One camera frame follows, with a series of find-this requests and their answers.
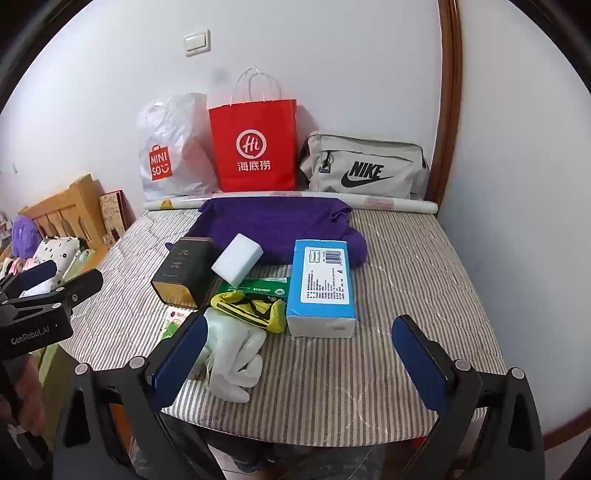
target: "purple plush toy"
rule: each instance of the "purple plush toy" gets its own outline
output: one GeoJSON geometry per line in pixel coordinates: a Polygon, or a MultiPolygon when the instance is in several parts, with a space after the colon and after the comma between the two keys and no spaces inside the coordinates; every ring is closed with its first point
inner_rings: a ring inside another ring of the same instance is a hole
{"type": "Polygon", "coordinates": [[[41,243],[35,222],[27,217],[16,217],[12,223],[12,257],[32,258],[41,243]]]}

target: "wooden bed frame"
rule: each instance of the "wooden bed frame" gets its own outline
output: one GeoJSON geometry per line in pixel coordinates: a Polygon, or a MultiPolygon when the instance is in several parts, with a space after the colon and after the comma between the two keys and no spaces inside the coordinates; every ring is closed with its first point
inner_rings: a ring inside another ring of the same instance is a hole
{"type": "MultiPolygon", "coordinates": [[[[41,236],[76,236],[86,240],[96,254],[85,265],[85,270],[94,268],[107,253],[103,244],[105,224],[100,212],[99,189],[91,175],[85,175],[63,192],[43,200],[19,212],[32,219],[41,236]]],[[[12,254],[8,245],[0,261],[12,254]]]]}

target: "gray waist bag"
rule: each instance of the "gray waist bag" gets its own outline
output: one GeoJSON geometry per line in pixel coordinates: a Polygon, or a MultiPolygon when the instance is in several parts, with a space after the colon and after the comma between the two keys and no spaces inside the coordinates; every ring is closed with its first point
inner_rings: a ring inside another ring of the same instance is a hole
{"type": "Polygon", "coordinates": [[[428,177],[423,150],[411,143],[314,132],[300,159],[314,192],[415,198],[428,177]]]}

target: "nike logo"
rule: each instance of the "nike logo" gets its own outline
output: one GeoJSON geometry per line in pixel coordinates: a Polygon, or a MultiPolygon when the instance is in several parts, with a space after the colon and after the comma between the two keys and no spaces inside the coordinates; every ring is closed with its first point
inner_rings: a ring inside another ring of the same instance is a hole
{"type": "Polygon", "coordinates": [[[351,169],[344,173],[343,177],[340,179],[340,184],[347,189],[351,189],[353,187],[360,187],[361,185],[367,185],[375,181],[391,179],[392,177],[379,176],[379,174],[382,173],[383,168],[383,165],[356,161],[353,163],[351,169]],[[349,176],[358,177],[362,180],[352,180],[349,178],[349,176]]]}

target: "tissue package label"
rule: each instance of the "tissue package label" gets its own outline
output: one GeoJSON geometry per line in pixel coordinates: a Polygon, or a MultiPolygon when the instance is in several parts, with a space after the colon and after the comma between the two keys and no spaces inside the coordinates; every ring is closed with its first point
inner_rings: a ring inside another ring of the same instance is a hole
{"type": "Polygon", "coordinates": [[[345,255],[345,250],[341,248],[304,249],[300,291],[302,303],[349,303],[345,255]]]}

